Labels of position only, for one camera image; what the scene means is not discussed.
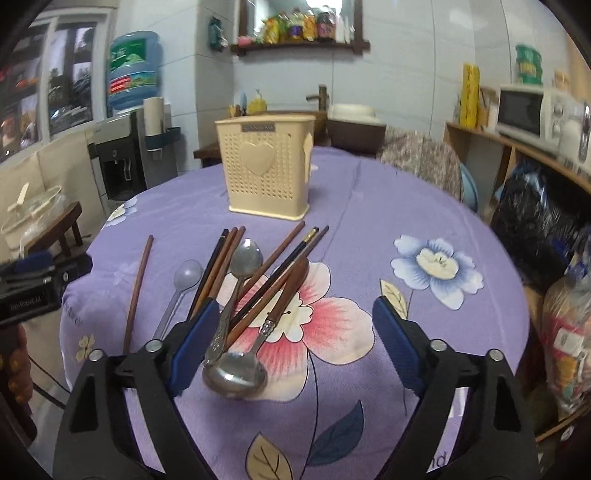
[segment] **spoon handle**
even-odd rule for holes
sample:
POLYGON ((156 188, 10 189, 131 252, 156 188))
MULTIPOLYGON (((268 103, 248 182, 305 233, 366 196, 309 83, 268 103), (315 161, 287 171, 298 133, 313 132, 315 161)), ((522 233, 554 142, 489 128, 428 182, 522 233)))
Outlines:
POLYGON ((281 292, 279 300, 277 300, 277 303, 275 303, 275 306, 267 316, 267 318, 275 325, 279 323, 281 315, 283 315, 283 312, 290 304, 291 299, 308 276, 308 266, 309 262, 306 257, 302 257, 295 262, 293 269, 290 272, 290 276, 287 277, 287 281, 285 282, 285 286, 283 287, 283 292, 281 292))
POLYGON ((228 336, 228 329, 230 327, 230 317, 236 307, 238 293, 240 292, 242 285, 244 285, 244 280, 244 277, 238 277, 232 296, 230 296, 230 300, 228 300, 228 303, 226 303, 226 306, 220 314, 220 321, 216 333, 213 334, 212 342, 209 344, 207 351, 205 352, 205 365, 214 364, 222 356, 223 350, 226 347, 226 337, 228 336))
POLYGON ((162 319, 156 328, 156 332, 154 333, 155 340, 162 340, 164 338, 164 334, 166 333, 166 328, 168 328, 168 324, 170 323, 170 317, 173 314, 174 307, 176 306, 179 298, 181 297, 181 292, 176 290, 174 292, 173 297, 168 302, 168 306, 166 307, 166 311, 164 315, 162 315, 162 319))
POLYGON ((287 281, 285 282, 279 300, 277 300, 277 303, 275 303, 275 306, 269 312, 269 315, 267 315, 265 323, 262 324, 261 330, 255 339, 255 343, 253 343, 251 349, 248 351, 248 355, 256 356, 259 348, 262 347, 262 344, 265 343, 271 332, 275 329, 284 310, 290 304, 291 299, 308 276, 308 267, 309 262, 306 257, 302 257, 295 262, 290 276, 287 277, 287 281))

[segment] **metal spoon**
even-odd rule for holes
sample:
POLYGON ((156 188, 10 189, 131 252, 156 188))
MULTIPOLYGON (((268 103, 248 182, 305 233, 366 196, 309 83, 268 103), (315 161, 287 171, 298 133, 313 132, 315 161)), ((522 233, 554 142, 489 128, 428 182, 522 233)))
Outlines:
POLYGON ((213 391, 228 398, 255 394, 267 383, 267 370, 256 354, 275 329, 283 311, 301 287, 308 274, 308 259, 300 258, 291 270, 283 292, 263 323, 259 335, 247 353, 226 352, 212 366, 203 368, 203 381, 213 391))
POLYGON ((240 245, 236 247, 230 260, 230 272, 236 277, 236 286, 230 296, 230 300, 226 303, 220 314, 219 325, 217 326, 216 333, 213 335, 212 342, 207 351, 205 352, 205 364, 212 365, 220 356, 222 356, 223 350, 226 346, 226 338, 228 337, 228 328, 230 326, 230 317, 236 302, 238 300, 238 294, 244 285, 244 282, 248 280, 254 272, 256 272, 262 265, 263 258, 261 250, 258 248, 256 242, 251 239, 244 239, 240 245))

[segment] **green container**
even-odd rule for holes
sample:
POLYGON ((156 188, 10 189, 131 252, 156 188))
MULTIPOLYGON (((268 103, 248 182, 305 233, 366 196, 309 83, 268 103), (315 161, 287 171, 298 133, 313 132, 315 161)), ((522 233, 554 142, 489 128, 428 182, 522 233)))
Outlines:
POLYGON ((535 48, 523 43, 515 46, 519 82, 542 85, 542 55, 535 48))

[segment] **blue gripper pad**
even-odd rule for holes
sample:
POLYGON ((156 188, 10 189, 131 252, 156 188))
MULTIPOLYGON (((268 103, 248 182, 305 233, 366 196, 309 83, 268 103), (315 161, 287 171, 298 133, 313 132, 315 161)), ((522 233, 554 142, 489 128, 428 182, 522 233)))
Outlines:
POLYGON ((374 326, 396 368, 404 388, 421 397, 425 383, 420 377, 422 356, 415 350, 404 333, 400 322, 404 322, 388 304, 385 297, 378 297, 372 311, 374 326))
POLYGON ((16 260, 12 268, 13 273, 31 273, 44 270, 53 265, 53 257, 47 250, 29 255, 21 260, 16 260))
POLYGON ((216 301, 211 301, 171 360, 167 389, 173 398, 180 395, 193 381, 217 329, 219 318, 219 306, 216 301))

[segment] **plastic wrap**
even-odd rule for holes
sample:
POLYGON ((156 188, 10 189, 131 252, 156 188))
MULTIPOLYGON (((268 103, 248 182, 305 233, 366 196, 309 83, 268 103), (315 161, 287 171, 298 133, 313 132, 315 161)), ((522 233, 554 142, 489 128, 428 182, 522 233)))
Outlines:
POLYGON ((564 275, 590 213, 591 200, 580 188, 523 161, 505 183, 491 228, 525 282, 545 293, 564 275))
POLYGON ((544 299, 542 342, 548 386, 567 414, 591 390, 591 276, 589 240, 581 259, 575 254, 567 275, 544 299))
POLYGON ((40 236, 45 230, 66 210, 70 204, 68 198, 63 193, 58 193, 52 201, 52 205, 36 219, 23 233, 20 241, 20 256, 24 258, 25 247, 40 236))

